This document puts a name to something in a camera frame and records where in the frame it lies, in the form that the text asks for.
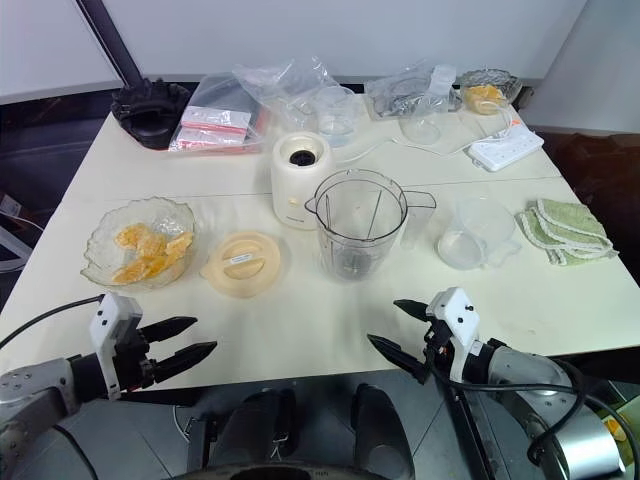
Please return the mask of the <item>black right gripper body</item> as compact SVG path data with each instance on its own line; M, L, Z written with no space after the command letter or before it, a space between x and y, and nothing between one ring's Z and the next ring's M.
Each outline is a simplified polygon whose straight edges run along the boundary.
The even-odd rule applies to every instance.
M453 336L444 320L429 318L430 326L424 336L425 357L432 368L442 373L449 373L453 362Z

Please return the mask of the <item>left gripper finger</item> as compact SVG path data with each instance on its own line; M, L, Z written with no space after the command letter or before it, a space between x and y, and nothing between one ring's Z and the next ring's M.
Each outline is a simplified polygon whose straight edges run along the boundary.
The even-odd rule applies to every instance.
M161 342L179 335L197 321L196 317L174 316L143 327L141 335L147 343Z
M154 382L164 382L189 370L209 356L217 345L217 341L192 344L175 352L171 357L157 362L153 367Z

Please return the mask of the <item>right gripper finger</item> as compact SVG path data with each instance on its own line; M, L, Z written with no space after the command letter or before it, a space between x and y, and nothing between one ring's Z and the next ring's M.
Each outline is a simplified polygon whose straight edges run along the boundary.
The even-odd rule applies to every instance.
M393 304L419 321L427 322L429 320L429 316L427 315L428 305L426 303L410 299L398 299L394 300Z
M368 334L367 339L373 347L390 363L409 373L419 384L428 379L429 369L425 362L404 352L395 342L384 337Z

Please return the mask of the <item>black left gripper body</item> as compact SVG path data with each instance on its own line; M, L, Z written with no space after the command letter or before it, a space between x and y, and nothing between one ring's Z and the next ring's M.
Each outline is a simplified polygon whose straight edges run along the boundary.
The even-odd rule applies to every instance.
M113 362L121 390L134 391L155 383L156 361L149 359L150 344L159 340L159 328L149 325L141 329L129 327L116 341Z

